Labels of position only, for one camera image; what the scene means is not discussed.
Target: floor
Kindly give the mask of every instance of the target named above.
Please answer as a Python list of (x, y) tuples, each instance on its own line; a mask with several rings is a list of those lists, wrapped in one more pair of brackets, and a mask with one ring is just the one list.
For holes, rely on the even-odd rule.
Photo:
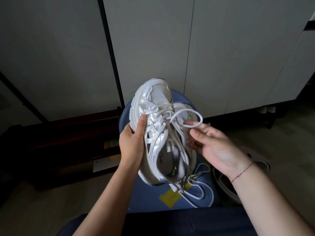
[[(269, 176), (315, 226), (315, 107), (293, 106), (272, 129), (263, 124), (226, 133), (270, 160)], [(89, 212), (112, 174), (45, 192), (21, 182), (0, 209), (0, 235), (53, 236), (69, 220)]]

